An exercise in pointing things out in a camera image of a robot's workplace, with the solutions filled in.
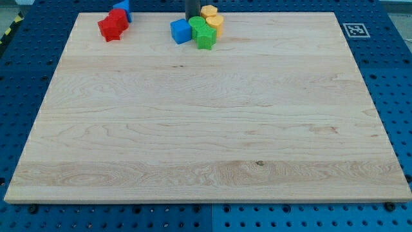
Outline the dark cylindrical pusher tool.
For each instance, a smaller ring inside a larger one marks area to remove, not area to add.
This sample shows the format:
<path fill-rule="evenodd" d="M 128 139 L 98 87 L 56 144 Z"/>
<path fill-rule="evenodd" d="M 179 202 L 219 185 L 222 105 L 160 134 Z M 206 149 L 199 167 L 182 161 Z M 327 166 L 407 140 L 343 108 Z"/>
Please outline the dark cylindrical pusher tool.
<path fill-rule="evenodd" d="M 200 16 L 200 0 L 185 0 L 185 19 Z"/>

